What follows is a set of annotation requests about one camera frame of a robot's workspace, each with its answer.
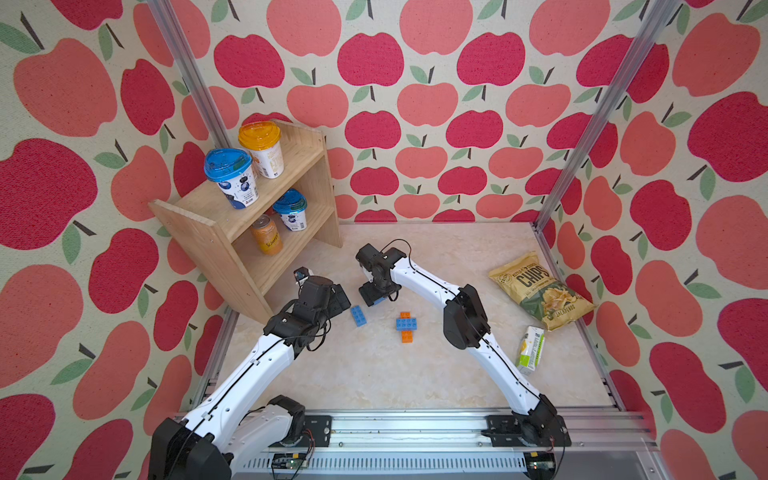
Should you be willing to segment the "orange lego brick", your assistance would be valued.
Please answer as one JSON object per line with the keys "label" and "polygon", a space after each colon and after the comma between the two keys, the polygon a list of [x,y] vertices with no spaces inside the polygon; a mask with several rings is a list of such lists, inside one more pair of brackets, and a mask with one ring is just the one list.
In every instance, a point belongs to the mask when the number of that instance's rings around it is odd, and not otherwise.
{"label": "orange lego brick", "polygon": [[[401,312],[399,318],[413,318],[409,312]],[[413,342],[413,331],[399,331],[403,343]]]}

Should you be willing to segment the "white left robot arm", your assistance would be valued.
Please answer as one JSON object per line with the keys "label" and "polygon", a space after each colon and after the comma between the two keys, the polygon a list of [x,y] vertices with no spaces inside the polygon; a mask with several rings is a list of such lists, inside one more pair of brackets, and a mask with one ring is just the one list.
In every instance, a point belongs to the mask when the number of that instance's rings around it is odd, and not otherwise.
{"label": "white left robot arm", "polygon": [[297,298],[272,316],[251,353],[224,383],[182,419],[165,419],[152,435],[151,479],[232,479],[274,444],[311,441],[304,406],[284,395],[255,403],[302,351],[350,308],[339,284],[308,275]]}

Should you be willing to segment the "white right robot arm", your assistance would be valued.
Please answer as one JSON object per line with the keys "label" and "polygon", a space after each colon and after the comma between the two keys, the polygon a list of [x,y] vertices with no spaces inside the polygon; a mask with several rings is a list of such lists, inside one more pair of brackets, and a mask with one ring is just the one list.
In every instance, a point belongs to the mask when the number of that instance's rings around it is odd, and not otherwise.
{"label": "white right robot arm", "polygon": [[552,402],[520,373],[499,345],[475,287],[445,281],[394,247],[380,251],[366,244],[356,260],[367,278],[359,288],[367,305],[382,298],[394,299],[406,288],[442,311],[448,343],[472,355],[507,400],[519,445],[565,448],[572,444],[565,421]]}

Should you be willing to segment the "orange drink can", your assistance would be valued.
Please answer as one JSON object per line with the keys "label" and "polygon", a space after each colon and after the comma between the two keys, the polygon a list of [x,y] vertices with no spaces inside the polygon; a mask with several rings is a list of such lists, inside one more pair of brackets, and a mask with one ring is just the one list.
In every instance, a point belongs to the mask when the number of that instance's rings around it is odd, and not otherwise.
{"label": "orange drink can", "polygon": [[250,232],[265,255],[274,256],[281,252],[282,239],[275,222],[268,215],[261,215],[251,225]]}

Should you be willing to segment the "small blue lid cup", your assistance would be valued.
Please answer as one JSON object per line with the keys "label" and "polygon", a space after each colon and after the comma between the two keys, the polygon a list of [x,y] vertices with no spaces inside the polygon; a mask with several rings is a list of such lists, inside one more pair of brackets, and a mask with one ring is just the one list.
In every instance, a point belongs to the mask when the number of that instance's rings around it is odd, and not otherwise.
{"label": "small blue lid cup", "polygon": [[273,210],[280,216],[283,224],[292,232],[303,231],[308,227],[306,217],[307,200],[298,190],[291,188],[274,204]]}

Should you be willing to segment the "wooden shelf unit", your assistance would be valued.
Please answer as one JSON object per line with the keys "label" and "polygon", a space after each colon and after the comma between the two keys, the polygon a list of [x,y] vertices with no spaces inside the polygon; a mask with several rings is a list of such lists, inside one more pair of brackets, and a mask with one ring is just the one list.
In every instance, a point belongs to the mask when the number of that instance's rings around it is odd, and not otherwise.
{"label": "wooden shelf unit", "polygon": [[[274,314],[264,295],[312,239],[342,247],[332,176],[323,132],[279,121],[284,173],[257,179],[255,204],[234,209],[217,184],[206,181],[175,203],[154,200],[150,210],[233,310],[266,323]],[[251,225],[287,190],[308,201],[308,227],[289,231],[277,220],[283,249],[263,254]]]}

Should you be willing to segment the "yellow chips bag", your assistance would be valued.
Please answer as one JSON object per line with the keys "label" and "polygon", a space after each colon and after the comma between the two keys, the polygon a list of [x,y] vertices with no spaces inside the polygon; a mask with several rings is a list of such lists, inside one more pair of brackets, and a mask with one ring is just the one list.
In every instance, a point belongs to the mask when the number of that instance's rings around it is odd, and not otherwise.
{"label": "yellow chips bag", "polygon": [[527,314],[554,331],[595,310],[595,305],[553,276],[535,251],[492,269],[489,278]]}

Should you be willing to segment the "blue lid yogurt cup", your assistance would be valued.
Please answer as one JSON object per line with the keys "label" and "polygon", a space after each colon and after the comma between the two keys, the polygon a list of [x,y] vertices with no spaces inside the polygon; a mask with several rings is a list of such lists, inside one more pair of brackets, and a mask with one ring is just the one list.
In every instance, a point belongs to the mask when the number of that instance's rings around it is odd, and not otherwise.
{"label": "blue lid yogurt cup", "polygon": [[207,153],[204,173],[215,183],[234,209],[241,210],[258,199],[251,156],[240,149],[221,148]]}

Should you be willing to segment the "orange lid yogurt cup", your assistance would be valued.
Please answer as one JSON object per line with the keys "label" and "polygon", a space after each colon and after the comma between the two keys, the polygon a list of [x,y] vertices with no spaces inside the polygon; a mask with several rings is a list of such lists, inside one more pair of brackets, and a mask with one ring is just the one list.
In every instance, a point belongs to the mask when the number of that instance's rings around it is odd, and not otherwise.
{"label": "orange lid yogurt cup", "polygon": [[259,173],[276,179],[284,172],[281,130],[273,121],[247,123],[240,127],[238,141],[252,156]]}

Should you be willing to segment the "green white juice carton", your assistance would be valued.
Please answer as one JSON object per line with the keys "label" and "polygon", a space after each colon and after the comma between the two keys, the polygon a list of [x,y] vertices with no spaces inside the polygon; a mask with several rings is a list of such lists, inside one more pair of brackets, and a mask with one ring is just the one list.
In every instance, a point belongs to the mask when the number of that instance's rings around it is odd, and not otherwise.
{"label": "green white juice carton", "polygon": [[540,362],[545,343],[545,330],[528,326],[520,344],[517,368],[524,375],[533,373]]}

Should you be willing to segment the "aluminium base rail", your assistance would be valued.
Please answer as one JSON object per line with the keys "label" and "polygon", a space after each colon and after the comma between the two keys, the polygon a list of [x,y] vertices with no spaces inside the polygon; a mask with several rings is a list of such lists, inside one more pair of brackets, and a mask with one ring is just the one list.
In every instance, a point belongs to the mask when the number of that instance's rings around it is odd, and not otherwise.
{"label": "aluminium base rail", "polygon": [[303,411],[166,419],[151,479],[667,479],[643,418],[568,408],[535,426],[498,409]]}

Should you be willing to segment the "left aluminium frame post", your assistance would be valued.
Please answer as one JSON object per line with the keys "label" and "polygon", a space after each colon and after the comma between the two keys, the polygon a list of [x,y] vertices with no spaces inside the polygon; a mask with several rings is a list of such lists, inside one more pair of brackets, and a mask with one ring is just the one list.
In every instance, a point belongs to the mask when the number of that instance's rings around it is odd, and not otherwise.
{"label": "left aluminium frame post", "polygon": [[148,4],[215,147],[231,148],[232,144],[228,138],[223,119],[206,82],[200,74],[197,59],[193,55],[172,2],[149,0]]}

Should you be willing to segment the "aluminium frame post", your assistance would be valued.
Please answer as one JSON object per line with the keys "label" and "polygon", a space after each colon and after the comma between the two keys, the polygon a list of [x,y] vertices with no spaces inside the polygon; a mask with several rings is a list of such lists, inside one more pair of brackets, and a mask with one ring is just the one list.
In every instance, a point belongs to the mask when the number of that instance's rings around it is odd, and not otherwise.
{"label": "aluminium frame post", "polygon": [[677,5],[677,1],[662,0],[655,1],[650,6],[649,12],[641,21],[638,34],[631,41],[614,78],[598,102],[598,108],[592,115],[573,153],[568,156],[561,175],[547,196],[536,220],[532,223],[533,231],[536,234],[543,233],[546,224],[561,203],[562,197],[567,192],[582,162],[594,147],[612,112],[628,92],[629,85],[658,40],[660,33],[666,27],[667,22],[673,16]]}
{"label": "aluminium frame post", "polygon": [[228,138],[223,119],[206,82],[200,74],[197,59],[193,55],[172,2],[149,0],[148,4],[215,147],[231,148],[232,144]]}

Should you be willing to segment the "right aluminium frame post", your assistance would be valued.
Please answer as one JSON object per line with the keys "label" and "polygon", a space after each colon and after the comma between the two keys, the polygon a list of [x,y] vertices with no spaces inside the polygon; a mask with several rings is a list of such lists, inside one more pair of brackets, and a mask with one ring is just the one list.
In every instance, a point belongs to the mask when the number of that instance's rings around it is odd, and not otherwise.
{"label": "right aluminium frame post", "polygon": [[677,1],[662,0],[655,1],[650,6],[649,12],[641,21],[638,34],[631,41],[614,78],[598,102],[598,108],[592,115],[573,153],[568,156],[561,175],[547,196],[536,220],[532,223],[533,231],[536,234],[543,233],[546,224],[561,203],[562,197],[567,192],[582,162],[594,147],[612,112],[628,92],[629,85],[658,40],[660,33],[666,27],[667,22],[673,16],[677,5]]}

